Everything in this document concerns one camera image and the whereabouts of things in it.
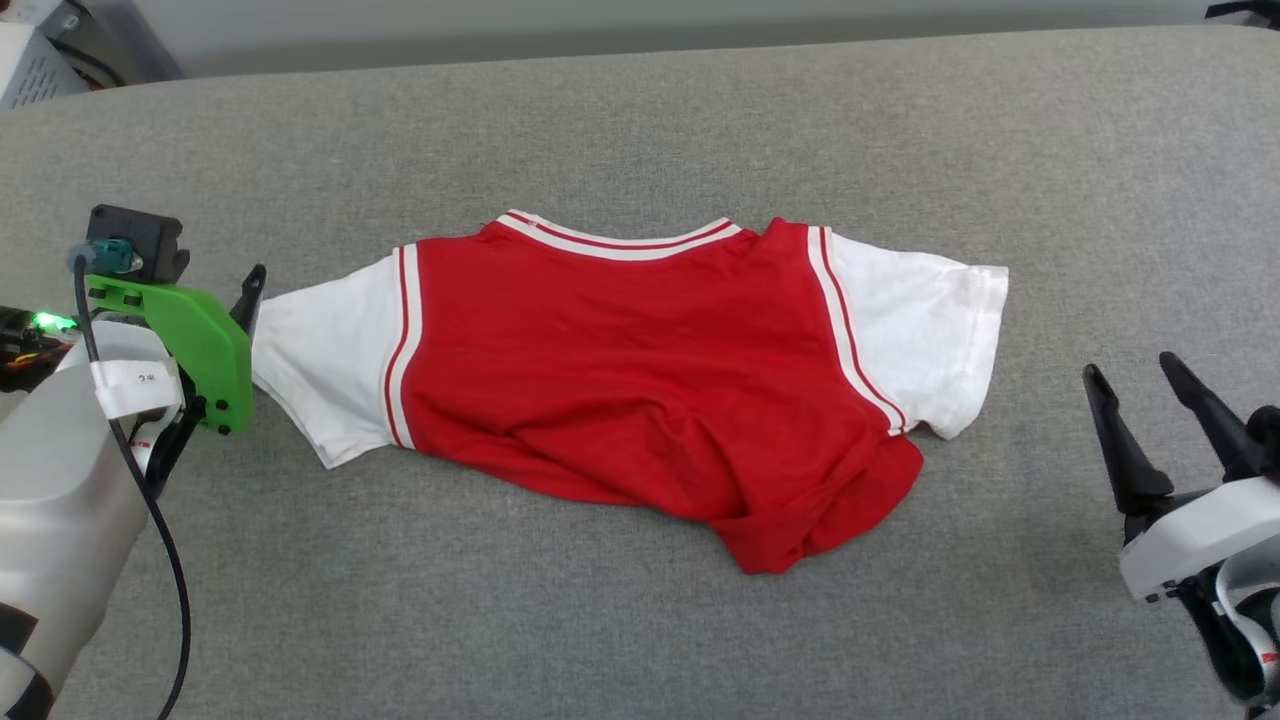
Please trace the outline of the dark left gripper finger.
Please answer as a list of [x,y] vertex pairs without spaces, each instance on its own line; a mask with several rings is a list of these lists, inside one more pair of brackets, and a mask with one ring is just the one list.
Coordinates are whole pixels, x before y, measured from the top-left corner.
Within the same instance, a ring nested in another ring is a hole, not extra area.
[[261,263],[255,264],[242,281],[241,295],[230,307],[230,319],[244,332],[247,337],[253,336],[253,328],[259,316],[266,278],[266,266]]

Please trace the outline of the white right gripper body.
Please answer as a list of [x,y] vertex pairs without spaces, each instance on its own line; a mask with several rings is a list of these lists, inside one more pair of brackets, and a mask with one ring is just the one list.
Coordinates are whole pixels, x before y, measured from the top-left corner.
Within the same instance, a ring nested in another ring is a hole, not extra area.
[[1130,596],[1144,600],[1277,534],[1277,482],[1234,480],[1160,518],[1124,546],[1119,568]]

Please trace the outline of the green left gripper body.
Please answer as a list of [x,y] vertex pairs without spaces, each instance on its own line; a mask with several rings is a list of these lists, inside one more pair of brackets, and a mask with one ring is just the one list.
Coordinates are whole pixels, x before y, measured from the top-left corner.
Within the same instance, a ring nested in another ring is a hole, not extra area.
[[204,424],[220,434],[246,429],[253,414],[252,337],[210,292],[183,284],[87,275],[97,307],[138,316],[205,398]]

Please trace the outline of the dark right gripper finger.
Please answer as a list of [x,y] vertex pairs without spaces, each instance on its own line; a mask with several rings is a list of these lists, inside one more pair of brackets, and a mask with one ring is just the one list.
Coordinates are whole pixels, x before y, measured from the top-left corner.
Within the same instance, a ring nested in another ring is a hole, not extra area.
[[1082,372],[1085,396],[1100,442],[1116,510],[1130,518],[1169,511],[1172,483],[1147,457],[1120,414],[1120,402],[1094,364]]
[[1158,356],[1178,401],[1192,411],[1224,469],[1225,483],[1268,474],[1268,406],[1243,421],[1174,352]]

